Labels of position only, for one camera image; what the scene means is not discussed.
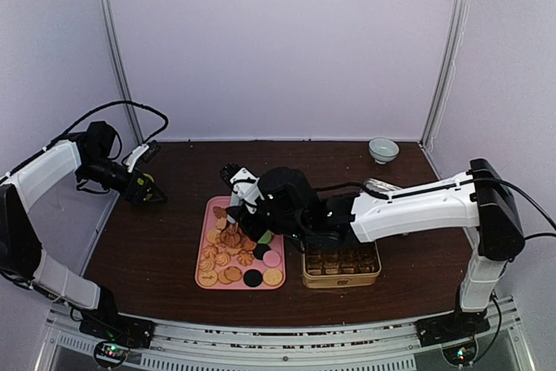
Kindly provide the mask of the plain round brown cookie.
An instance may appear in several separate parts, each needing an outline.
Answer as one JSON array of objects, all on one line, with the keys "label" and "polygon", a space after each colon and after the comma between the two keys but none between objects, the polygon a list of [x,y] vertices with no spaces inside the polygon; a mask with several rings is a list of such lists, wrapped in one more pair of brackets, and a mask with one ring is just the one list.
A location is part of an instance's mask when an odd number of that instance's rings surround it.
[{"label": "plain round brown cookie", "polygon": [[238,230],[225,229],[220,233],[220,243],[227,248],[237,248],[241,245],[242,235]]}]

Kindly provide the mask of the metal serving tongs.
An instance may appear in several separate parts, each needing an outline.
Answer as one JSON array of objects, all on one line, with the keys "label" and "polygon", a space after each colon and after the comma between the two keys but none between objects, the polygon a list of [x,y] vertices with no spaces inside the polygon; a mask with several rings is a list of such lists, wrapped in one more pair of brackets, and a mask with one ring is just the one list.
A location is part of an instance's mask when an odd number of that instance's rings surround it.
[{"label": "metal serving tongs", "polygon": [[242,234],[238,222],[235,222],[234,219],[229,214],[226,219],[228,220],[228,225],[225,229],[238,230]]}]

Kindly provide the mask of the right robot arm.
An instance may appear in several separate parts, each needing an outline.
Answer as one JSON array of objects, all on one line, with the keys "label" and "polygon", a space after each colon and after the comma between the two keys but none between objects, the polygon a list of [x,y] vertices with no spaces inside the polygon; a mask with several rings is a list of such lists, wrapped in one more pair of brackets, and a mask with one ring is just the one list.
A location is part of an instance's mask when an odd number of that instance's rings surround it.
[{"label": "right robot arm", "polygon": [[345,182],[329,186],[327,198],[298,169],[279,167],[256,176],[227,164],[220,178],[231,190],[229,219],[254,241],[271,231],[303,250],[335,251],[394,235],[477,229],[479,242],[459,285],[456,308],[445,321],[446,331],[457,338],[478,324],[506,264],[525,247],[513,193],[482,158],[446,180],[384,192]]}]

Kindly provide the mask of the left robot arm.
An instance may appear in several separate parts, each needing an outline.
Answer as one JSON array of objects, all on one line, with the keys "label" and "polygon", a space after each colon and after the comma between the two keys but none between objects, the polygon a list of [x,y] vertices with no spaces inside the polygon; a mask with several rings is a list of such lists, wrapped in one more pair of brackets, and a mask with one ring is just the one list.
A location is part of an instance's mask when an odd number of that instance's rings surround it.
[{"label": "left robot arm", "polygon": [[159,151],[159,143],[148,139],[118,162],[110,154],[116,137],[104,121],[80,132],[67,129],[1,180],[2,273],[83,311],[107,340],[125,330],[113,293],[79,275],[69,257],[50,244],[70,237],[84,242],[92,234],[92,212],[83,201],[70,199],[70,179],[79,190],[93,182],[133,205],[168,200],[139,169]]}]

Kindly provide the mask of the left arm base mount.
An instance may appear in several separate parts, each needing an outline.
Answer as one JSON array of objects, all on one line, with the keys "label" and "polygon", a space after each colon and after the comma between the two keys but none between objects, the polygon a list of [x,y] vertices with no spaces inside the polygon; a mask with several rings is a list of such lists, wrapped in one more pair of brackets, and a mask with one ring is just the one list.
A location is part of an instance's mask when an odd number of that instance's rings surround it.
[{"label": "left arm base mount", "polygon": [[120,367],[133,349],[149,348],[155,328],[152,321],[128,316],[120,316],[116,325],[85,316],[79,325],[82,334],[98,339],[93,347],[93,359],[106,369]]}]

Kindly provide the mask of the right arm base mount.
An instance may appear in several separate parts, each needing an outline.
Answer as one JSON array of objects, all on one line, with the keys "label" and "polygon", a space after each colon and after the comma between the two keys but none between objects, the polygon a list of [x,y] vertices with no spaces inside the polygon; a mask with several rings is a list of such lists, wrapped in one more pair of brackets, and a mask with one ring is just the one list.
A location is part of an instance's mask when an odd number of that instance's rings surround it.
[{"label": "right arm base mount", "polygon": [[439,345],[446,362],[463,368],[479,357],[477,336],[490,329],[479,313],[456,313],[420,319],[415,323],[422,348]]}]

